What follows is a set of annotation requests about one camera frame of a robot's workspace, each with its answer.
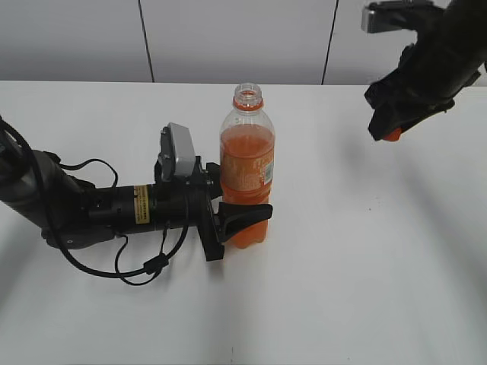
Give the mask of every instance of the black robotic arm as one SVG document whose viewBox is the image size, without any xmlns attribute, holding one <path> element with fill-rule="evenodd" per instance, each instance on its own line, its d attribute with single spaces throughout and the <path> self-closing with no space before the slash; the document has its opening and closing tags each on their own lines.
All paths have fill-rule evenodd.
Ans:
<svg viewBox="0 0 487 365">
<path fill-rule="evenodd" d="M 453 0 L 444 10 L 426 0 L 371 3 L 368 33 L 409 29 L 418 33 L 399 66 L 373 83 L 365 98 L 375 110 L 369 132 L 395 141 L 422 120 L 452 108 L 454 97 L 479 78 L 487 61 L 487 1 Z"/>
<path fill-rule="evenodd" d="M 105 163 L 115 174 L 109 188 L 69 176 L 88 163 Z M 116 186 L 116 171 L 106 162 L 88 160 L 66 166 L 50 152 L 33 151 L 24 138 L 0 117 L 0 200 L 42 229 L 42 237 L 76 268 L 104 278 L 126 279 L 158 275 L 181 247 L 188 227 L 198 228 L 207 261 L 223 259 L 222 243 L 252 224 L 270 219 L 271 205 L 220 203 L 220 167 L 203 169 L 189 129 L 170 123 L 161 131 L 161 152 L 154 167 L 154 184 Z M 175 247 L 147 261 L 143 268 L 121 273 L 98 271 L 78 262 L 69 252 L 111 240 L 115 236 L 182 227 Z"/>
</svg>

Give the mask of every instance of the bottle neck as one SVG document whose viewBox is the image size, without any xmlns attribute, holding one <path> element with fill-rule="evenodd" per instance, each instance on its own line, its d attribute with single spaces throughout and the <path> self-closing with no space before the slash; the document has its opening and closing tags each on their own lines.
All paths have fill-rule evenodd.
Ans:
<svg viewBox="0 0 487 365">
<path fill-rule="evenodd" d="M 251 110 L 251 111 L 238 109 L 236 107 L 234 107 L 234 109 L 235 109 L 235 112 L 241 116 L 256 116 L 256 115 L 260 114 L 260 112 L 262 111 L 262 108 L 257 109 L 257 110 Z"/>
</svg>

